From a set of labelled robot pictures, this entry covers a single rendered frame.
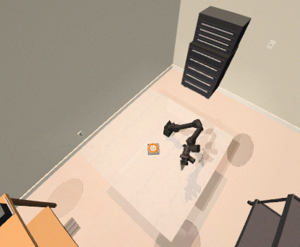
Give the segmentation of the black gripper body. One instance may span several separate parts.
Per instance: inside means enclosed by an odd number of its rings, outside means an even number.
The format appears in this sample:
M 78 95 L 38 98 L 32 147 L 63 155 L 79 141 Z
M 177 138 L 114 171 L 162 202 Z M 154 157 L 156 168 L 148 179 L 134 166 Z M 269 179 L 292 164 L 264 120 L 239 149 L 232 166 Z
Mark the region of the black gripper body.
M 187 161 L 188 160 L 188 155 L 189 155 L 189 152 L 184 150 L 183 154 L 180 155 L 181 160 L 183 160 L 183 161 L 186 160 Z M 188 165 L 188 161 L 187 161 L 187 165 Z

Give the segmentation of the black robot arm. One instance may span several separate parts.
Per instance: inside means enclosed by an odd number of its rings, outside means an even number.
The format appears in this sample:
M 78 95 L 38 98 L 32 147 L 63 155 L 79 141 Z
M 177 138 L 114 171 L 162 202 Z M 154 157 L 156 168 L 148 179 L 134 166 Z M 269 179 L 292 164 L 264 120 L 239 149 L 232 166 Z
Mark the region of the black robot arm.
M 175 123 L 172 123 L 172 124 L 169 123 L 167 125 L 167 129 L 173 130 L 174 132 L 179 132 L 182 129 L 188 129 L 188 128 L 192 128 L 192 127 L 196 128 L 195 132 L 193 133 L 193 135 L 191 137 L 189 137 L 186 140 L 187 144 L 183 144 L 182 146 L 184 147 L 184 150 L 188 151 L 189 153 L 190 153 L 190 151 L 194 152 L 194 153 L 200 153 L 200 145 L 195 144 L 197 137 L 204 130 L 202 127 L 202 123 L 199 119 L 196 119 L 191 123 L 186 123 L 186 124 L 182 124 L 182 125 L 178 125 Z M 188 155 L 187 161 L 190 161 L 190 163 L 193 164 L 195 161 L 195 158 Z

